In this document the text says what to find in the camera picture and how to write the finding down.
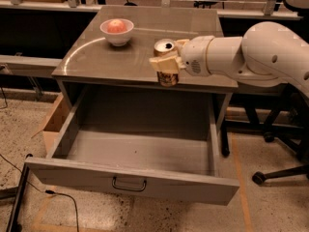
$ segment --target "chair wheel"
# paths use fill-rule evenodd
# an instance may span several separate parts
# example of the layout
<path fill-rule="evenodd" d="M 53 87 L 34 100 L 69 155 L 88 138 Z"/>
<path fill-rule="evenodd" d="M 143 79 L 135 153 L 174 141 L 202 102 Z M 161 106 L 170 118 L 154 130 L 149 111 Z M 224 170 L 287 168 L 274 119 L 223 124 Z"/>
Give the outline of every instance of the chair wheel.
<path fill-rule="evenodd" d="M 273 140 L 274 140 L 274 135 L 273 135 L 272 132 L 265 132 L 265 133 L 263 134 L 263 137 L 264 137 L 264 141 L 265 141 L 266 143 L 271 143 L 271 142 L 273 142 Z"/>
<path fill-rule="evenodd" d="M 256 172 L 252 176 L 252 181 L 257 185 L 261 185 L 266 179 L 267 178 L 265 177 L 265 175 L 261 172 Z"/>
<path fill-rule="evenodd" d="M 229 150 L 228 147 L 222 148 L 221 153 L 222 153 L 223 157 L 225 157 L 225 158 L 230 156 L 230 150 Z"/>

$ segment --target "desk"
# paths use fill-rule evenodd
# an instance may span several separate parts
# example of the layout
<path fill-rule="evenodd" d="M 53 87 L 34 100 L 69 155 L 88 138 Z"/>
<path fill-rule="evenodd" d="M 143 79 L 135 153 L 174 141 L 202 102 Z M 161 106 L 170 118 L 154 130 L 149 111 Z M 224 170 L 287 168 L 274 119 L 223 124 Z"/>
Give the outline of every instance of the desk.
<path fill-rule="evenodd" d="M 129 44 L 102 37 L 111 17 L 134 22 Z M 239 183 L 219 176 L 217 128 L 237 83 L 182 72 L 166 89 L 149 64 L 157 40 L 208 34 L 222 35 L 213 10 L 102 7 L 53 73 L 70 115 L 26 164 L 48 185 L 227 205 Z"/>

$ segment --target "floor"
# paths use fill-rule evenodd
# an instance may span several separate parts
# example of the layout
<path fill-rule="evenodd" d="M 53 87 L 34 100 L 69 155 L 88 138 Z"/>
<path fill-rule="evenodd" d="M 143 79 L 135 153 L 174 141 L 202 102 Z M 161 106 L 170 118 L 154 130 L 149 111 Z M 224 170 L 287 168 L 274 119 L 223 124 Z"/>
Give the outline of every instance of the floor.
<path fill-rule="evenodd" d="M 35 101 L 31 90 L 5 89 L 8 107 L 0 110 L 0 153 L 22 168 L 27 154 L 44 157 L 39 123 L 58 93 L 44 93 Z M 0 94 L 0 105 L 4 104 Z M 220 176 L 238 179 L 240 189 L 228 206 L 184 203 L 109 193 L 46 187 L 32 174 L 39 190 L 53 189 L 72 196 L 78 209 L 79 231 L 87 232 L 205 232 L 308 231 L 309 182 L 305 176 L 251 181 L 256 171 L 299 166 L 280 141 L 265 143 L 260 135 L 229 132 L 231 155 L 221 157 Z M 18 184 L 20 174 L 0 159 L 0 189 Z M 0 231 L 5 231 L 14 200 L 0 200 Z M 73 202 L 27 186 L 19 214 L 22 231 L 77 231 Z"/>

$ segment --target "table top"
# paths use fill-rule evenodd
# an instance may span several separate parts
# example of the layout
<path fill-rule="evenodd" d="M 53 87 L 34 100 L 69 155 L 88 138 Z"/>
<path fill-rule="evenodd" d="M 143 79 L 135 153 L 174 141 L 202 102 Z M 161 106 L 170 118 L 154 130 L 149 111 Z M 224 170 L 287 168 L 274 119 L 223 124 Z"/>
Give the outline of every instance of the table top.
<path fill-rule="evenodd" d="M 135 25 L 125 46 L 112 46 L 99 30 L 105 20 L 116 17 Z M 223 36 L 216 10 L 103 6 L 52 75 L 62 81 L 158 88 L 156 72 L 149 63 L 155 42 L 199 35 Z M 194 77 L 181 71 L 175 87 L 226 93 L 238 84 L 221 75 Z"/>

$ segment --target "chair leg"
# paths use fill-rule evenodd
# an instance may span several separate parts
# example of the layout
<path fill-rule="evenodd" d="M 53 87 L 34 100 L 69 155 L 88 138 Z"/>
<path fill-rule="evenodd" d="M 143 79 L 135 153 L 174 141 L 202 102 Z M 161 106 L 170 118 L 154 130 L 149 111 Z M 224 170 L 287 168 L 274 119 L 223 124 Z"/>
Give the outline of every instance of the chair leg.
<path fill-rule="evenodd" d="M 259 116 L 258 116 L 258 113 L 255 109 L 255 107 L 251 104 L 245 104 L 244 105 L 244 110 L 245 110 L 245 113 L 248 117 L 248 120 L 250 122 L 250 124 L 253 124 L 253 125 L 260 125 L 260 120 L 259 120 Z"/>
<path fill-rule="evenodd" d="M 289 97 L 291 96 L 291 94 L 295 91 L 295 87 L 293 87 L 292 85 L 287 85 L 281 96 L 280 99 L 278 101 L 278 104 L 273 107 L 270 111 L 270 113 L 268 114 L 266 120 L 264 121 L 264 134 L 268 134 L 268 133 L 273 133 L 272 131 L 272 124 L 274 123 L 274 121 L 276 120 L 276 118 L 278 117 L 279 113 L 282 111 L 283 107 L 286 106 L 286 103 L 289 100 Z"/>
<path fill-rule="evenodd" d="M 262 172 L 256 172 L 252 176 L 252 181 L 257 185 L 260 185 L 268 179 L 276 179 L 276 178 L 295 176 L 295 175 L 301 175 L 301 174 L 306 174 L 307 178 L 309 177 L 309 165 L 303 165 L 303 166 L 289 168 L 289 169 L 285 169 L 285 170 L 281 170 L 277 172 L 271 172 L 267 174 L 264 174 Z"/>
<path fill-rule="evenodd" d="M 277 134 L 277 137 L 288 147 L 290 147 L 295 153 L 298 153 L 300 150 L 300 146 L 294 143 L 287 135 L 285 134 Z"/>

